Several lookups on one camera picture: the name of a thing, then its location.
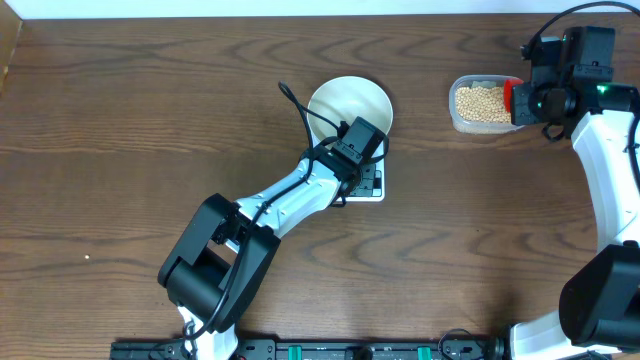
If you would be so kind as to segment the red measuring scoop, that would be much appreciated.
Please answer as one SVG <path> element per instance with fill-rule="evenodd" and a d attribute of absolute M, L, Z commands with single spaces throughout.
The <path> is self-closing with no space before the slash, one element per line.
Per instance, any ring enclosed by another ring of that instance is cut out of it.
<path fill-rule="evenodd" d="M 517 77 L 509 77 L 505 80 L 503 86 L 504 107 L 508 113 L 511 113 L 511 101 L 513 97 L 513 87 L 523 84 L 524 81 Z"/>

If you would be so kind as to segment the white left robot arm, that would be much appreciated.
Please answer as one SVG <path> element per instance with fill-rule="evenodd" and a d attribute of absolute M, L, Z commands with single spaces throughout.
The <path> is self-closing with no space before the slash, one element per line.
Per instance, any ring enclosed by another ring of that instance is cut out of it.
<path fill-rule="evenodd" d="M 184 319 L 188 359 L 228 359 L 234 326 L 254 299 L 282 237 L 308 216 L 343 206 L 366 167 L 381 161 L 387 134 L 358 117 L 312 144 L 296 168 L 271 187 L 229 201 L 220 194 L 197 209 L 161 266 L 157 281 Z"/>

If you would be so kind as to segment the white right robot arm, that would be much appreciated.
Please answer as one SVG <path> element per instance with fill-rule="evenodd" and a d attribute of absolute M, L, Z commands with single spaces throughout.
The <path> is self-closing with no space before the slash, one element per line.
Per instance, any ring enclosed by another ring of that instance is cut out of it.
<path fill-rule="evenodd" d="M 603 357 L 639 349 L 639 91 L 613 80 L 615 31 L 571 27 L 523 46 L 529 81 L 510 90 L 511 121 L 560 127 L 583 166 L 597 253 L 557 310 L 509 330 L 507 359 Z"/>

